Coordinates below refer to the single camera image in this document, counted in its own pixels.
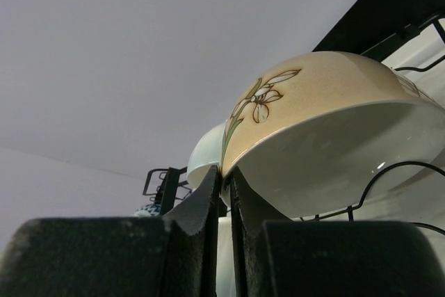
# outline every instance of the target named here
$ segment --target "ceramic bowl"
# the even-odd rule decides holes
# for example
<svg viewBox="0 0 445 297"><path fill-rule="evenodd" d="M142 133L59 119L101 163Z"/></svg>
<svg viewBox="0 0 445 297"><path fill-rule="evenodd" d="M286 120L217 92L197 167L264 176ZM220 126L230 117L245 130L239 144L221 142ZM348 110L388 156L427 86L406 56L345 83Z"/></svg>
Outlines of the ceramic bowl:
<svg viewBox="0 0 445 297"><path fill-rule="evenodd" d="M188 160L187 182L197 188L212 165L220 165L222 139L225 122L207 132L199 142Z"/></svg>
<svg viewBox="0 0 445 297"><path fill-rule="evenodd" d="M444 109L388 67L314 52L273 67L242 95L225 127L221 172L226 177L238 166L288 217L322 214L358 203L385 166L431 162L445 146L444 128ZM367 198L418 171L388 172Z"/></svg>

